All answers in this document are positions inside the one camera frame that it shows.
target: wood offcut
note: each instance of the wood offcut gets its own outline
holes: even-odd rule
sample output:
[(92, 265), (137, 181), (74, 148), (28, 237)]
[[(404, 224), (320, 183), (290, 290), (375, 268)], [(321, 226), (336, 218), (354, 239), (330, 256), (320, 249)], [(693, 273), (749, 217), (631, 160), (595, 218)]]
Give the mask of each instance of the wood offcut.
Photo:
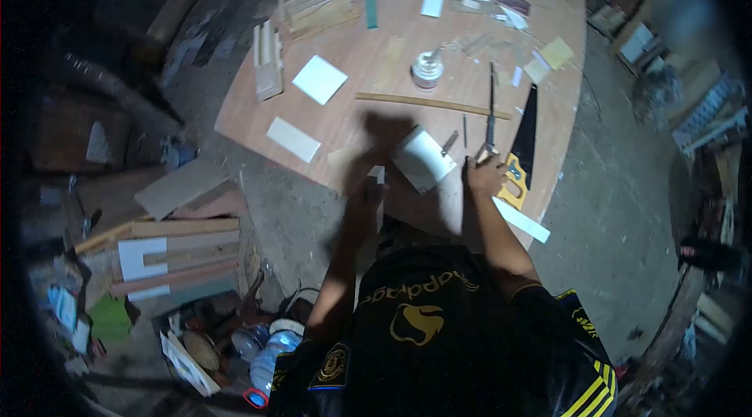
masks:
[[(422, 97), (389, 95), (386, 93), (358, 92), (357, 94), (355, 94), (355, 98), (358, 100), (377, 100), (378, 102), (409, 103), (411, 105), (420, 105), (422, 107), (433, 107), (434, 109), (462, 111), (463, 113), (472, 113), (476, 115), (483, 115), (485, 117), (487, 117), (489, 114), (488, 110), (474, 107), (472, 105), (445, 102), (444, 100), (424, 99)], [(494, 111), (493, 116), (495, 116), (496, 118), (501, 118), (502, 120), (512, 120), (512, 114), (505, 111)]]

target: wooden plank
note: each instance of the wooden plank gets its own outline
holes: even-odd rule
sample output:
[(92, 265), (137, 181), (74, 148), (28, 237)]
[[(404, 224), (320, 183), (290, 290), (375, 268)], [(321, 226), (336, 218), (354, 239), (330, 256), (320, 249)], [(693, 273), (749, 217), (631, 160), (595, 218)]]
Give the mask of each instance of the wooden plank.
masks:
[(144, 265), (167, 263), (169, 271), (176, 269), (197, 267), (206, 263), (224, 261), (229, 256), (238, 256), (240, 243), (211, 245), (186, 251), (165, 252), (163, 254), (145, 254)]
[(183, 237), (168, 237), (167, 252), (186, 251), (192, 248), (237, 243), (239, 240), (239, 230), (225, 231), (222, 233), (194, 234), (193, 236)]
[(184, 236), (238, 229), (238, 218), (195, 221), (144, 221), (131, 225), (134, 237)]
[(210, 191), (227, 178), (220, 167), (203, 159), (195, 159), (139, 190), (133, 199), (154, 219), (161, 221), (178, 206)]
[(705, 293), (701, 294), (700, 299), (697, 300), (697, 309), (727, 337), (731, 336), (734, 331), (734, 320), (718, 303), (713, 301), (713, 298)]
[(197, 281), (202, 278), (216, 275), (220, 272), (228, 272), (238, 268), (238, 259), (232, 258), (226, 261), (210, 263), (202, 267), (177, 270), (175, 272), (165, 273), (160, 276), (153, 276), (143, 280), (123, 281), (113, 283), (110, 286), (110, 294), (115, 297), (126, 296), (136, 291), (148, 290), (163, 285), (180, 285), (188, 281)]
[[(424, 99), (421, 97), (409, 97), (399, 95), (389, 95), (386, 93), (368, 93), (358, 92), (355, 95), (358, 100), (377, 100), (378, 102), (396, 102), (396, 103), (409, 103), (411, 105), (421, 105), (423, 107), (432, 107), (434, 109), (445, 109), (462, 111), (463, 113), (472, 113), (476, 115), (488, 116), (489, 111), (481, 109), (480, 107), (474, 107), (471, 105), (463, 105), (461, 103), (445, 102), (443, 100)], [(501, 118), (502, 120), (512, 120), (512, 114), (505, 111), (494, 111), (493, 116)]]

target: plywood tabletop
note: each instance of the plywood tabletop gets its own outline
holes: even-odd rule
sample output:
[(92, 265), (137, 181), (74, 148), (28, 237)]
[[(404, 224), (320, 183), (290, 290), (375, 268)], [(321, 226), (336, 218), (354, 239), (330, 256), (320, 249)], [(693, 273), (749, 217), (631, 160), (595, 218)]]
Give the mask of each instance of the plywood tabletop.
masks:
[[(416, 105), (355, 100), (357, 92), (379, 92), (474, 105), (489, 105), (489, 66), (510, 77), (523, 67), (533, 50), (561, 36), (575, 55), (539, 84), (538, 128), (531, 190), (522, 212), (535, 221), (543, 218), (566, 156), (575, 122), (584, 61), (584, 0), (528, 0), (530, 27), (520, 31), (478, 14), (453, 11), (445, 0), (440, 18), (420, 15), (423, 0), (377, 0), (378, 28), (367, 29), (364, 0), (354, 0), (362, 15), (293, 42), (286, 27), (276, 21), (284, 44), (284, 92), (257, 102), (253, 54), (240, 65), (230, 86), (214, 129), (248, 149), (312, 181), (347, 193), (373, 165), (387, 166), (390, 194), (385, 213), (425, 231), (440, 235), (463, 232), (463, 184), (465, 155), (473, 155), (485, 140), (486, 119), (468, 114), (468, 147), (463, 146), (463, 116), (458, 111)], [(489, 33), (495, 42), (472, 58), (462, 47)], [(410, 78), (410, 65), (421, 52), (443, 45), (445, 72), (431, 92), (418, 89)], [(348, 79), (326, 105), (318, 105), (291, 84), (302, 67), (318, 54), (347, 74)], [(530, 89), (522, 74), (519, 87), (503, 84), (496, 89), (495, 109), (513, 115), (497, 119), (495, 145), (506, 154), (520, 123)], [(266, 137), (280, 117), (307, 133), (321, 146), (310, 163), (296, 158)], [(458, 168), (444, 177), (425, 196), (409, 184), (390, 163), (388, 154), (416, 124), (423, 125), (439, 145), (455, 130), (460, 138), (449, 155)], [(515, 229), (525, 246), (531, 237)]]

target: white board piece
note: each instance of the white board piece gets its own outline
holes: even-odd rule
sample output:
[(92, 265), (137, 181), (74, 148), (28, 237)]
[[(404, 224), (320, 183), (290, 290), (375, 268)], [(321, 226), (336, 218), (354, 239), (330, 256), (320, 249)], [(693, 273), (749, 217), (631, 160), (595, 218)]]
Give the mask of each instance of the white board piece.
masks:
[(421, 15), (428, 15), (429, 17), (441, 17), (441, 7), (444, 5), (444, 0), (423, 0), (423, 7), (420, 8)]
[(629, 40), (626, 41), (619, 51), (627, 61), (634, 63), (642, 55), (642, 48), (652, 39), (653, 34), (651, 31), (648, 27), (645, 27), (644, 23), (640, 22), (632, 36), (629, 37)]
[(311, 162), (321, 146), (320, 142), (279, 117), (271, 122), (266, 136), (307, 163)]
[(390, 158), (421, 195), (457, 167), (452, 158), (441, 156), (441, 146), (421, 126), (397, 145)]
[(326, 105), (346, 80), (347, 74), (317, 54), (295, 76), (293, 85), (319, 105)]
[(548, 237), (551, 232), (540, 224), (536, 223), (532, 219), (518, 212), (512, 205), (509, 205), (502, 199), (492, 196), (491, 199), (496, 205), (496, 209), (499, 210), (503, 219), (512, 226), (517, 226), (521, 230), (533, 236), (535, 239), (545, 244), (548, 241)]

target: wood scrap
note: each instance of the wood scrap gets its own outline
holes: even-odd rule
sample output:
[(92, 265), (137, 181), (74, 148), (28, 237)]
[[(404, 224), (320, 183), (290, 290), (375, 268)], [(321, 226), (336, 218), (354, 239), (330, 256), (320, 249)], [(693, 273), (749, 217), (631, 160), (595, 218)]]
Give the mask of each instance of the wood scrap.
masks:
[(256, 97), (259, 102), (284, 91), (282, 44), (277, 29), (267, 20), (253, 28), (253, 66), (256, 68)]
[(144, 265), (167, 263), (168, 271), (181, 268), (197, 267), (207, 263), (225, 261), (230, 257), (237, 257), (240, 243), (226, 243), (195, 248), (187, 251), (165, 252), (163, 254), (145, 254)]
[(201, 267), (190, 269), (176, 270), (175, 272), (165, 273), (160, 276), (153, 276), (146, 279), (135, 281), (122, 281), (113, 283), (110, 286), (110, 294), (115, 297), (126, 296), (136, 291), (148, 290), (163, 285), (179, 285), (187, 281), (195, 281), (206, 278), (209, 275), (215, 275), (221, 272), (228, 272), (238, 268), (238, 259), (232, 258), (226, 261), (210, 263)]
[(133, 237), (184, 236), (216, 233), (238, 229), (238, 218), (218, 218), (191, 221), (144, 221), (131, 224)]
[(360, 17), (353, 0), (277, 0), (293, 40)]
[[(423, 107), (433, 107), (434, 109), (445, 109), (462, 111), (463, 113), (472, 113), (477, 115), (488, 116), (489, 111), (472, 105), (463, 105), (461, 103), (445, 102), (444, 100), (425, 99), (422, 97), (397, 96), (385, 93), (358, 92), (355, 94), (358, 100), (377, 100), (378, 102), (396, 102), (409, 103), (411, 105), (421, 105)], [(502, 120), (511, 120), (512, 114), (505, 111), (494, 111), (493, 115)]]

